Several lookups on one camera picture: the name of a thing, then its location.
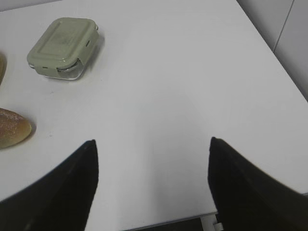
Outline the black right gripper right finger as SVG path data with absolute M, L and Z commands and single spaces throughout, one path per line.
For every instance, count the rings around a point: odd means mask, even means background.
M 308 198 L 212 137 L 208 184 L 226 231 L 306 231 Z

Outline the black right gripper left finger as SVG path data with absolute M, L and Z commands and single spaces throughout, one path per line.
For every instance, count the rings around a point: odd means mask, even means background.
M 0 203 L 2 231 L 83 231 L 99 181 L 96 141 Z

